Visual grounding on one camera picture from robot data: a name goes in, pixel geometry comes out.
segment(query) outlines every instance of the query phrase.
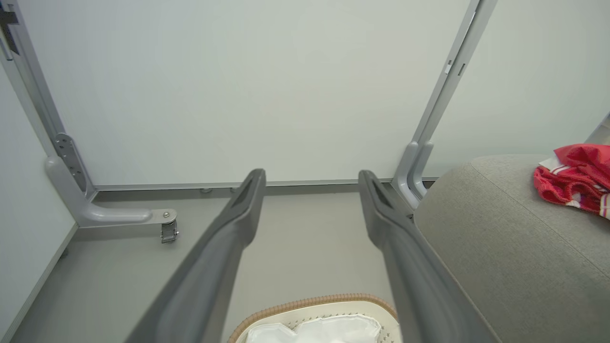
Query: gray fabric seat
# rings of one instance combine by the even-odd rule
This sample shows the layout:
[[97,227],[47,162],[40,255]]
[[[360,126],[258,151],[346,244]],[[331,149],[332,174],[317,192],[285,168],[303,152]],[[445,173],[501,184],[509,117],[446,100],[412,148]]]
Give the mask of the gray fabric seat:
[[458,167],[415,223],[503,342],[610,342],[610,221],[539,198],[547,157]]

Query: red cloth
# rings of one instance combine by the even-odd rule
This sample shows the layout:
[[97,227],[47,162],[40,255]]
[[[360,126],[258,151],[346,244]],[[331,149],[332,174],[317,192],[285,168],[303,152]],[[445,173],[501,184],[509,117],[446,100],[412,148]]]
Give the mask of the red cloth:
[[556,149],[534,172],[538,194],[610,219],[610,146],[574,144]]

